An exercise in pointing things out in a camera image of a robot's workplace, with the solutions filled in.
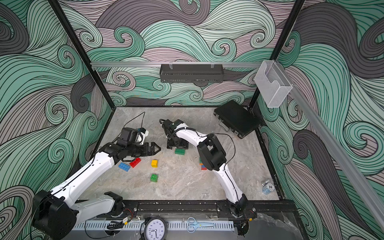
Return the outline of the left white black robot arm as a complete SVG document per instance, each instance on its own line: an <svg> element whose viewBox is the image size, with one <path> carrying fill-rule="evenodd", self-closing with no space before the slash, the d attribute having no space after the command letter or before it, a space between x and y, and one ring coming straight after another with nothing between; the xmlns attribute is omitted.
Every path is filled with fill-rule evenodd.
<svg viewBox="0 0 384 240"><path fill-rule="evenodd" d="M53 240L61 240L75 225L103 214L120 217L124 211L123 198L113 192L92 200L77 203L83 192L103 173L127 156L154 156L161 151L156 143L122 147L107 143L70 178L52 188L39 191L33 198L32 227Z"/></svg>

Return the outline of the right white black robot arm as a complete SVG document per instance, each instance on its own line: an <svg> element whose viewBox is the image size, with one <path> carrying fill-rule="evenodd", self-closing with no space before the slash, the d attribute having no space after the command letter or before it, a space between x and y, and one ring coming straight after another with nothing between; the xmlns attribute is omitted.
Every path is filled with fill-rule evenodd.
<svg viewBox="0 0 384 240"><path fill-rule="evenodd" d="M237 218L243 216L248 199L237 186L229 168L226 152L215 133L202 134L181 120L159 120L169 147L185 148L191 144L197 148L200 160L207 170L213 172L225 191L231 214Z"/></svg>

